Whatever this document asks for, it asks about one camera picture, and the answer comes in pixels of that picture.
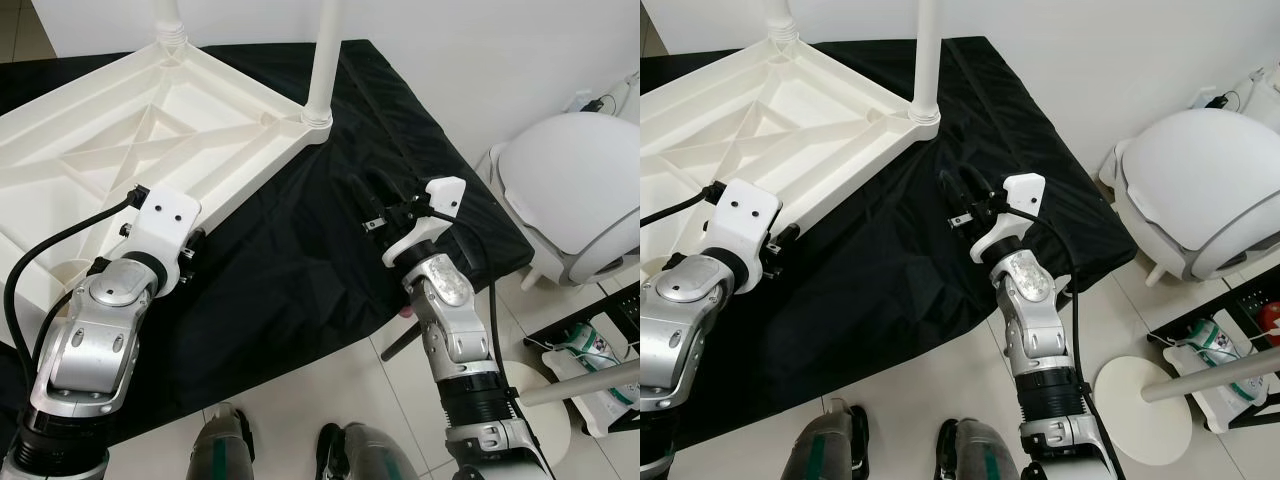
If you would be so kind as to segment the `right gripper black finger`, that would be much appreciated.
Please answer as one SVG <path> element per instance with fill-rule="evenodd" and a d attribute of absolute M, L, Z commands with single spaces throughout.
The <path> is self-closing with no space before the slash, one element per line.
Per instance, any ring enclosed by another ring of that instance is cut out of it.
<path fill-rule="evenodd" d="M 973 165 L 963 165 L 963 202 L 965 205 L 988 205 L 995 191 L 989 182 Z"/>
<path fill-rule="evenodd" d="M 948 205 L 951 218 L 956 221 L 973 219 L 972 178 L 973 174 L 969 170 L 942 170 L 940 173 L 940 192 Z"/>
<path fill-rule="evenodd" d="M 370 173 L 370 198 L 376 211 L 394 207 L 406 201 L 406 193 L 393 175 L 385 172 Z"/>
<path fill-rule="evenodd" d="M 376 183 L 371 182 L 370 177 L 348 177 L 347 191 L 361 224 L 381 220 L 383 201 L 378 195 Z"/>

